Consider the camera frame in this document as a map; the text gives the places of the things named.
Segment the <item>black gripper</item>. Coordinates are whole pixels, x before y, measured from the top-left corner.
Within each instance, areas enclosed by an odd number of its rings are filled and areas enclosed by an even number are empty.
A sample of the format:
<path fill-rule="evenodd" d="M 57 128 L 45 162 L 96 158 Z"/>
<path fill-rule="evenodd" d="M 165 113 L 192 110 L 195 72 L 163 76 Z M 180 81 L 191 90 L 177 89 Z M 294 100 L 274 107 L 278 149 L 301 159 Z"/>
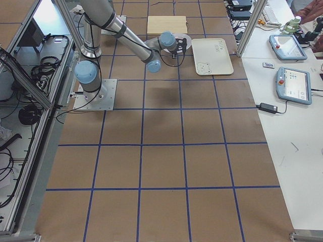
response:
<path fill-rule="evenodd" d="M 171 51 L 172 58 L 176 58 L 178 53 L 182 53 L 183 56 L 186 55 L 187 50 L 187 38 L 175 38 L 176 41 L 176 48 Z"/>

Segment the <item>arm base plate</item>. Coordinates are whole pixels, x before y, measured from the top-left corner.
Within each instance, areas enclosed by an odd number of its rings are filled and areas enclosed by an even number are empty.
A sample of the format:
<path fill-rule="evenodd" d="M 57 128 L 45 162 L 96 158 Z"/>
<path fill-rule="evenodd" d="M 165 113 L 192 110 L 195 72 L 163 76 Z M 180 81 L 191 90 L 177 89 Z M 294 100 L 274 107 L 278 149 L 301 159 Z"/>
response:
<path fill-rule="evenodd" d="M 125 24 L 126 16 L 116 15 L 112 22 L 104 29 L 101 30 L 102 35 L 115 35 L 117 34 L 122 26 Z"/>
<path fill-rule="evenodd" d="M 75 97 L 73 109 L 76 111 L 112 111 L 115 105 L 117 79 L 103 79 L 99 93 L 84 92 L 81 84 Z"/>

